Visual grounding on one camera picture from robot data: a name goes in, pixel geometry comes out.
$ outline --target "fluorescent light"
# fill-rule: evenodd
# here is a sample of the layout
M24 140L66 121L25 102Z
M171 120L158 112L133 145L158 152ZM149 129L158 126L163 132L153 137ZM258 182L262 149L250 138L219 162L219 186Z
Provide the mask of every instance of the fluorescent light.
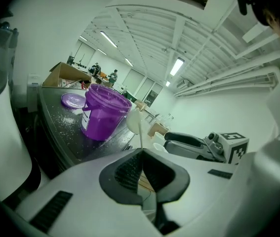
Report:
M103 54L107 55L105 52L101 51L99 48L97 48L100 52L102 52Z
M185 61L183 59L178 58L170 74L174 76L177 73L177 71L180 69L180 67L184 64L184 62Z
M87 41L84 37L80 36L83 40Z
M116 44L108 37L107 34L105 34L103 31L100 32L114 47L117 47Z
M133 65L131 64L131 62L129 62L129 60L128 60L127 58L125 58L125 60L126 60L131 66L133 66Z

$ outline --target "cardboard box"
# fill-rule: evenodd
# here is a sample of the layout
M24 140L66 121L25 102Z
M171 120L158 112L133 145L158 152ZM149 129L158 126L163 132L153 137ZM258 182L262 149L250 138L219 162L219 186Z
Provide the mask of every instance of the cardboard box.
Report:
M139 107L140 111L145 110L145 108L147 107L146 103L143 103L139 100L134 101L134 103L136 104L137 107Z
M107 75L104 73L104 72L100 72L100 75L99 75L101 78L105 78Z
M50 75L42 83L42 86L58 87L59 78L75 81L91 81L89 75L63 62L56 64L50 72Z
M150 137L153 137L155 132L159 132L161 135L165 135L169 130L164 127L161 123L156 122L148 132Z

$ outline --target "black and white cube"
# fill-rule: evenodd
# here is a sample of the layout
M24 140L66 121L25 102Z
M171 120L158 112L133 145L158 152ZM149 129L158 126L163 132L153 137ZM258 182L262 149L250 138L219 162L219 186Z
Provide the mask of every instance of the black and white cube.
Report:
M247 152L249 138L237 132L218 133L218 142L223 146L224 157L228 164L238 164Z

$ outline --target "purple lid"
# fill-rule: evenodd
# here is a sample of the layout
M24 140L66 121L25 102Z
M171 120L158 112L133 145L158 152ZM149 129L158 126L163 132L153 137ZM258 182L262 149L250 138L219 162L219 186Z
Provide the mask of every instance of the purple lid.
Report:
M86 98L74 94L74 93L66 93L61 97L62 104L68 108L72 109L81 109L85 106Z

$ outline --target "ceiling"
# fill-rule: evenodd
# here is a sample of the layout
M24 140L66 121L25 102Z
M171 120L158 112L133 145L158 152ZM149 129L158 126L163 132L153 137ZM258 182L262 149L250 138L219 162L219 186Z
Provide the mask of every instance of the ceiling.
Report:
M126 63L128 58L135 70L157 83L170 81L169 89L176 92L181 79L196 84L280 49L279 38L248 11L242 16L236 0L208 0L205 7L188 0L115 0L92 20L82 36L86 44L116 60ZM172 77L169 72L178 57L185 63Z

